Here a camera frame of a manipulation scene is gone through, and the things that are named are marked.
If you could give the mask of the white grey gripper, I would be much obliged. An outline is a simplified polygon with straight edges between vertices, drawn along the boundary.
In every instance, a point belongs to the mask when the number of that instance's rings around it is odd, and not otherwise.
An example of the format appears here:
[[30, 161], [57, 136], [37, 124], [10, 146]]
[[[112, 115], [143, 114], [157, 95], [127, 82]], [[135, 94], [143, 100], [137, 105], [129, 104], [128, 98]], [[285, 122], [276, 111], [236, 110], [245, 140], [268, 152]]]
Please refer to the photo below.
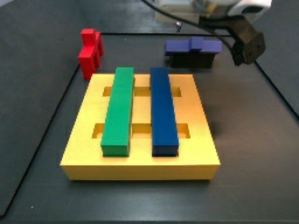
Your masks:
[[156, 0], [157, 8], [191, 22], [201, 18], [244, 18], [251, 24], [269, 10], [272, 0]]

